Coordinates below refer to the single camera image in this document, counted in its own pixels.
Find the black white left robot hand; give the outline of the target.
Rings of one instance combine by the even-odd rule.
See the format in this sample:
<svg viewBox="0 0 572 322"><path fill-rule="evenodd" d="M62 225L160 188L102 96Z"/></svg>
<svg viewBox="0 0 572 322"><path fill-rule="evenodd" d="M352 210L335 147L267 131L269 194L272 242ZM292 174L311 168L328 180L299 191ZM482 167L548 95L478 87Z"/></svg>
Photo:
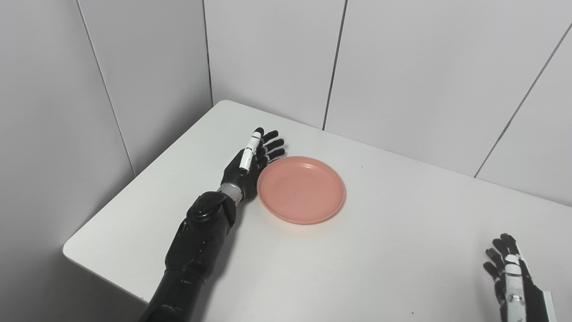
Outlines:
<svg viewBox="0 0 572 322"><path fill-rule="evenodd" d="M265 132L258 127L252 132L246 147L225 168L221 184L239 189L241 201L250 200L257 195L261 172L285 155L285 141L279 137L279 132Z"/></svg>

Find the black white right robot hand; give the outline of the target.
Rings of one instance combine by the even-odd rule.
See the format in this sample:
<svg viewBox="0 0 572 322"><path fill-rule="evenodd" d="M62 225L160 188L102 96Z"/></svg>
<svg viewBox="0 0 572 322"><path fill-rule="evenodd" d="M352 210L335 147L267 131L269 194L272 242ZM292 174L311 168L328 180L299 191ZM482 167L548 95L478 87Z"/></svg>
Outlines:
<svg viewBox="0 0 572 322"><path fill-rule="evenodd" d="M484 270L492 277L503 322L555 322L551 293L535 285L517 241L509 233L485 250Z"/></svg>

